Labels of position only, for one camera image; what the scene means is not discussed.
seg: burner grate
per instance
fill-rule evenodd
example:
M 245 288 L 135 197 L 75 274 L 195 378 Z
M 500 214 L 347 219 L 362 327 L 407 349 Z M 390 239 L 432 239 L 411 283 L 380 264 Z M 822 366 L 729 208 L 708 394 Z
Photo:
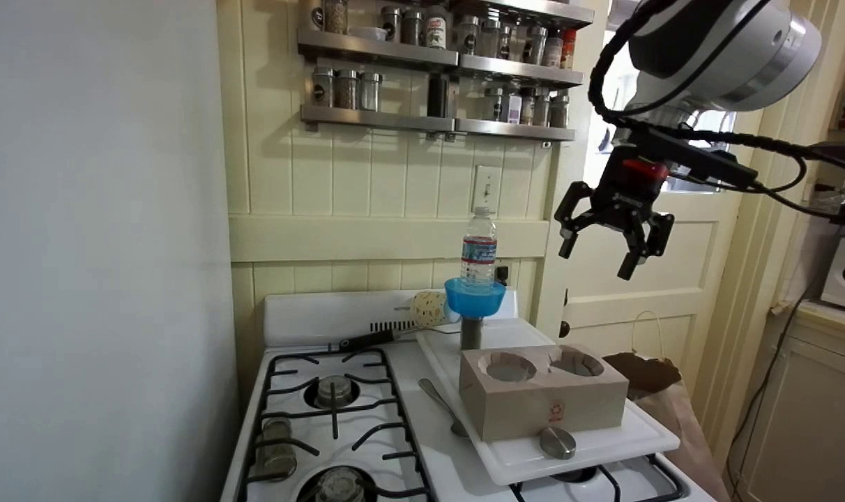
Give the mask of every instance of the burner grate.
M 384 395 L 373 399 L 373 402 L 362 402 L 362 403 L 333 403 L 333 406 L 299 409 L 299 412 L 269 409 L 269 403 L 271 403 L 273 395 L 308 394 L 312 388 L 312 382 L 318 378 L 318 376 L 311 376 L 302 385 L 276 388 L 273 385 L 276 376 L 302 376 L 302 371 L 287 369 L 291 363 L 322 369 L 323 363 L 333 363 L 333 360 L 343 363 L 343 366 L 354 363 L 351 369 L 359 369 L 359 371 L 347 371 L 343 378 L 348 378 L 351 385 L 359 385 L 359 388 L 362 385 L 376 385 L 376 388 L 384 389 Z M 359 376 L 362 369 L 369 369 L 369 371 L 380 369 L 384 376 L 380 376 L 380 374 Z M 376 497 L 384 497 L 384 500 L 412 500 L 412 497 L 423 497 L 426 502 L 439 500 L 435 490 L 432 490 L 426 465 L 421 461 L 421 447 L 418 447 L 415 431 L 411 427 L 404 402 L 403 402 L 403 395 L 397 389 L 394 369 L 390 369 L 390 360 L 387 360 L 384 350 L 380 350 L 380 349 L 359 349 L 359 350 L 281 353 L 281 356 L 271 360 L 271 366 L 265 369 L 263 382 L 265 382 L 265 394 L 263 394 L 263 402 L 260 402 L 258 415 L 253 415 L 253 434 L 251 434 L 251 447 L 248 447 L 248 463 L 245 463 L 248 469 L 242 475 L 241 500 L 245 500 L 245 486 L 251 486 L 251 483 L 273 483 L 276 480 L 276 475 L 263 475 L 263 470 L 253 469 L 258 463 L 265 463 L 263 455 L 271 447 L 295 447 L 295 448 L 302 448 L 302 452 L 308 452 L 312 456 L 322 455 L 318 447 L 305 444 L 299 438 L 265 438 L 263 424 L 269 424 L 269 420 L 287 420 L 287 424 L 294 424 L 294 420 L 305 420 L 305 419 L 330 415 L 333 419 L 333 440 L 337 440 L 343 419 L 358 415 L 358 412 L 373 412 L 380 406 L 390 406 L 397 415 L 387 412 L 384 424 L 369 427 L 358 440 L 351 440 L 351 452 L 362 448 L 373 434 L 380 434 L 384 429 L 403 429 L 407 448 L 384 452 L 380 456 L 380 463 L 407 463 L 418 475 L 418 486 L 415 488 L 404 488 L 404 490 L 390 490 L 390 488 L 373 486 L 372 490 Z

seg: gas stove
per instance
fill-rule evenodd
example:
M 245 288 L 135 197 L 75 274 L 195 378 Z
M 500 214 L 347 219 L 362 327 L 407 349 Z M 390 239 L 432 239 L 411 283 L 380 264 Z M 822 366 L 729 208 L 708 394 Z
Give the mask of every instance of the gas stove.
M 412 336 L 340 350 L 369 327 L 411 327 L 411 297 L 407 289 L 269 297 L 269 350 L 220 500 L 708 500 L 662 455 L 497 486 L 471 440 L 418 388 L 435 371 Z M 513 292 L 497 317 L 517 317 Z

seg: spice rack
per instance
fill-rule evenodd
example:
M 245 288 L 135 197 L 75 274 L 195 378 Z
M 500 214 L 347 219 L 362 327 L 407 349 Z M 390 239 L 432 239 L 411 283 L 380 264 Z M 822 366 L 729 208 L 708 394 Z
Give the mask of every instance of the spice rack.
M 492 5 L 538 14 L 574 31 L 594 23 L 594 14 L 588 7 L 555 2 L 555 0 L 492 0 Z M 318 63 L 322 59 L 347 59 L 347 60 L 380 63 L 380 67 L 450 72 L 454 79 L 463 74 L 513 79 L 524 87 L 549 87 L 549 90 L 570 90 L 584 83 L 584 72 L 578 70 L 318 31 L 311 23 L 312 19 L 311 0 L 302 0 L 299 16 L 305 23 L 299 24 L 295 45 L 311 63 Z M 330 125 L 362 125 L 362 127 L 390 127 L 390 130 L 423 130 L 423 133 L 447 133 L 447 136 L 475 133 L 475 136 L 510 136 L 510 138 L 538 138 L 538 143 L 574 138 L 571 127 L 518 125 L 500 120 L 411 118 L 411 113 L 384 113 L 365 109 L 326 109 L 312 104 L 302 105 L 299 113 L 308 125 L 330 123 Z

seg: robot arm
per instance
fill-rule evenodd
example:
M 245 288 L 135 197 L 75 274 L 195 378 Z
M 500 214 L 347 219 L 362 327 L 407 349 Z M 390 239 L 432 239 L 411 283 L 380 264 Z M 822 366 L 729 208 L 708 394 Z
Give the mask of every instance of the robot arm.
M 779 2 L 674 0 L 630 38 L 630 56 L 642 74 L 626 113 L 674 127 L 691 112 L 748 112 L 780 99 L 814 67 L 819 32 Z M 666 175 L 748 189 L 757 171 L 655 127 L 640 125 L 623 136 L 599 183 L 571 183 L 555 219 L 563 235 L 560 257 L 571 254 L 578 235 L 591 222 L 626 235 L 627 257 L 619 277 L 630 278 L 637 264 L 663 254 L 673 235 L 674 218 L 652 212 Z

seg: white cutting board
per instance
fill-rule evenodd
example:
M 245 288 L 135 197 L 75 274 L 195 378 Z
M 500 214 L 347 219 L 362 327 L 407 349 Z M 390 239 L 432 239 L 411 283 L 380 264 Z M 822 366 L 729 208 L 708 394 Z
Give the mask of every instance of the white cutting board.
M 483 349 L 552 346 L 552 342 L 555 342 L 552 336 L 542 335 L 538 330 L 534 330 L 527 320 L 518 317 L 483 324 Z M 633 402 L 626 402 L 623 427 L 574 431 L 578 452 L 570 461 L 548 456 L 538 448 L 538 438 L 479 440 L 457 395 L 461 336 L 447 331 L 421 331 L 418 346 L 426 363 L 432 366 L 439 389 L 465 424 L 469 438 L 497 486 L 513 486 L 513 483 L 542 480 L 588 465 L 679 448 L 679 438 L 666 427 L 652 420 Z

